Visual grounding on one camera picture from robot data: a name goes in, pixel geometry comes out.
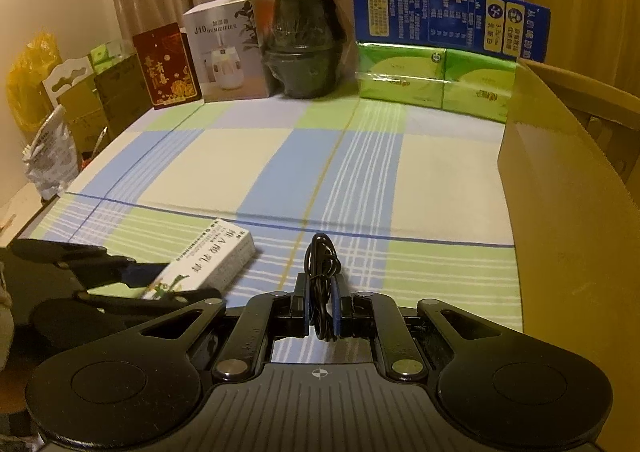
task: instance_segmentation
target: cable bundle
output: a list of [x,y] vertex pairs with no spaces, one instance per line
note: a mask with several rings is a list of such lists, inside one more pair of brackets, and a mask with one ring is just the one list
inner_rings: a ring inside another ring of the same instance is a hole
[[311,324],[321,340],[335,340],[334,319],[327,311],[331,278],[340,273],[340,260],[326,234],[317,233],[305,253],[305,273],[310,282]]

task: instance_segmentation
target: stacked black bowl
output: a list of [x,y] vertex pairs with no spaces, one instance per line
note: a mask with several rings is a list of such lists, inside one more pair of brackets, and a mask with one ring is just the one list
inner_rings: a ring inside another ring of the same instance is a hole
[[276,0],[266,63],[286,95],[322,96],[335,87],[345,38],[334,0]]

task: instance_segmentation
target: table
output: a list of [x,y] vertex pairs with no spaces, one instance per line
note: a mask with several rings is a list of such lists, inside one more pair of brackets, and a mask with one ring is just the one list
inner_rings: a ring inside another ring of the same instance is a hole
[[[257,254],[229,306],[292,290],[311,236],[334,241],[353,291],[399,305],[435,297],[522,330],[513,238],[496,159],[503,125],[360,99],[190,103],[151,110],[114,140],[24,236],[171,260],[221,217]],[[139,295],[123,285],[99,293]],[[368,344],[280,340],[272,359],[366,360]]]

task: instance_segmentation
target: barcode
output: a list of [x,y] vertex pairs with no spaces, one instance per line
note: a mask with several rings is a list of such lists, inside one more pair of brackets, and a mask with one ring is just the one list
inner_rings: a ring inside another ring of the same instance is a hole
[[389,36],[389,0],[367,0],[369,5],[369,35]]

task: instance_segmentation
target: yellow plastic bag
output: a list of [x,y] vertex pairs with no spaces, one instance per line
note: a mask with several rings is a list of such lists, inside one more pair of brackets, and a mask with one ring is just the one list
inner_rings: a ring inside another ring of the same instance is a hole
[[27,143],[31,143],[53,111],[42,81],[60,63],[62,59],[56,38],[52,34],[40,33],[27,44],[6,78],[7,101]]

